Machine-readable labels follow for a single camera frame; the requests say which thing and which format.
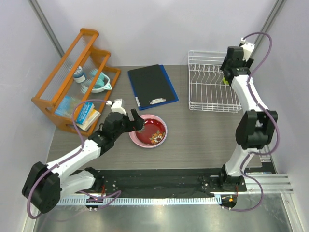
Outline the pink plate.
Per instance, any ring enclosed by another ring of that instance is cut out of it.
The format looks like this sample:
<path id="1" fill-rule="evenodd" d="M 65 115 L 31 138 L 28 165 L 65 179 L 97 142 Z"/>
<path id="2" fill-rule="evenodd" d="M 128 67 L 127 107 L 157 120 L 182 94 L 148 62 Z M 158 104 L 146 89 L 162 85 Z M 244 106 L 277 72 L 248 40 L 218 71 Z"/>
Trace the pink plate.
<path id="1" fill-rule="evenodd" d="M 140 146 L 140 147 L 143 147 L 143 148 L 155 148 L 155 147 L 158 147 L 158 146 L 161 145 L 161 144 L 165 141 L 165 139 L 167 138 L 168 128 L 167 128 L 167 125 L 166 125 L 165 121 L 164 121 L 162 118 L 160 118 L 160 117 L 158 117 L 158 116 L 155 116 L 155 115 L 151 115 L 151 114 L 144 114 L 144 115 L 141 115 L 141 118 L 143 118 L 144 120 L 147 119 L 147 118 L 152 118 L 152 119 L 156 119 L 156 120 L 160 121 L 161 123 L 163 123 L 163 125 L 164 125 L 164 127 L 165 127 L 165 129 L 166 129 L 166 136 L 165 136 L 165 138 L 163 139 L 163 141 L 162 141 L 161 143 L 159 143 L 159 144 L 157 144 L 157 145 L 146 145 L 146 144 L 143 144 L 142 142 L 140 142 L 140 141 L 137 139 L 137 137 L 136 137 L 136 135 L 135 135 L 135 132 L 136 132 L 136 131 L 132 131 L 132 132 L 129 133 L 130 139 L 131 139 L 132 142 L 134 142 L 136 145 L 138 145 L 138 146 Z"/>

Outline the red floral plate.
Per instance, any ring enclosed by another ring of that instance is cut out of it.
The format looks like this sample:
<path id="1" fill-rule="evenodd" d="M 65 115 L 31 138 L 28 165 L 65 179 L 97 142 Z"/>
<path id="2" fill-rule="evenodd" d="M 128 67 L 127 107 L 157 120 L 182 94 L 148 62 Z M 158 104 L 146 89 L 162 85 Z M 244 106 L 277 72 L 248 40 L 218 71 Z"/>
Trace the red floral plate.
<path id="1" fill-rule="evenodd" d="M 157 145 L 166 136 L 166 129 L 160 121 L 152 118 L 145 119 L 141 130 L 135 132 L 137 139 L 146 145 Z"/>

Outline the lime green plate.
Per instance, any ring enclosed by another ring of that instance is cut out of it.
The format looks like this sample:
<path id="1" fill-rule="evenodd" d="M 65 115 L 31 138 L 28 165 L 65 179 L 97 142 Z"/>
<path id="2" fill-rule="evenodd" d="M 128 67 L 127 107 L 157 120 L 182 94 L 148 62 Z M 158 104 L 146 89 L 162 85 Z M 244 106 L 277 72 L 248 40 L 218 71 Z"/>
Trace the lime green plate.
<path id="1" fill-rule="evenodd" d="M 223 78 L 223 83 L 224 83 L 225 85 L 229 85 L 229 82 L 228 82 L 225 78 Z"/>

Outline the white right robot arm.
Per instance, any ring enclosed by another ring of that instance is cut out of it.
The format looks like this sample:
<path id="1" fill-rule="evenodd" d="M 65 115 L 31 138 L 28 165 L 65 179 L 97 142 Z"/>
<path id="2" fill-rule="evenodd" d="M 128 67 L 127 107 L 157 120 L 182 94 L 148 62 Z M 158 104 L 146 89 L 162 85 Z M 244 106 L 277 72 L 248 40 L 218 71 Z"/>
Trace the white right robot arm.
<path id="1" fill-rule="evenodd" d="M 230 46 L 220 67 L 225 80 L 238 96 L 243 116 L 235 132 L 237 146 L 219 173 L 218 185 L 223 191 L 238 190 L 244 183 L 244 169 L 259 150 L 270 144 L 278 119 L 259 97 L 250 78 L 253 44 Z"/>

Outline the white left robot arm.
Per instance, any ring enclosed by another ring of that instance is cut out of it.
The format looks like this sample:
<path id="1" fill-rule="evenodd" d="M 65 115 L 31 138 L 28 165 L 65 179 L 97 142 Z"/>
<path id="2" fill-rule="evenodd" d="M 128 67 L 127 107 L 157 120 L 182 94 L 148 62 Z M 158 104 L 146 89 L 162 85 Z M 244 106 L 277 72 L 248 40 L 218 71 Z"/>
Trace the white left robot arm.
<path id="1" fill-rule="evenodd" d="M 92 167 L 75 173 L 91 160 L 99 158 L 110 150 L 115 141 L 123 134 L 142 129 L 142 119 L 135 109 L 131 109 L 133 120 L 128 115 L 111 112 L 100 128 L 91 134 L 82 144 L 56 159 L 43 164 L 35 163 L 22 188 L 22 195 L 27 199 L 27 214 L 35 219 L 31 207 L 35 206 L 41 214 L 51 211 L 60 199 L 82 190 L 99 192 L 104 185 L 103 175 Z"/>

